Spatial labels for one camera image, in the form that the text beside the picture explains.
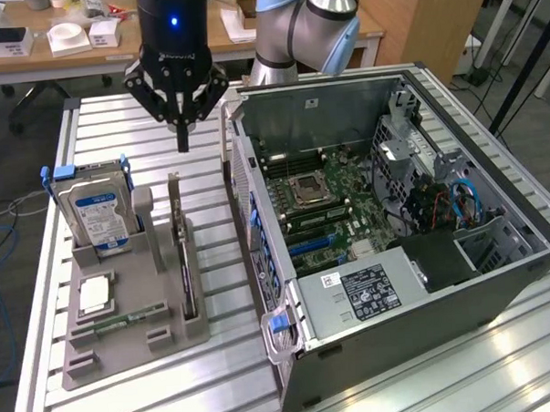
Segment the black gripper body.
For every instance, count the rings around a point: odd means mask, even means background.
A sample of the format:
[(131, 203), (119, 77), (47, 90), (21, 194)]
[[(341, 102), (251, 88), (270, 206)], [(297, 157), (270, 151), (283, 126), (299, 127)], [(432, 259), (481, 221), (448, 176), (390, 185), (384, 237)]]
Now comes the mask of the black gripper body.
[(140, 63), (156, 88), (193, 94), (212, 68), (208, 0), (137, 0)]

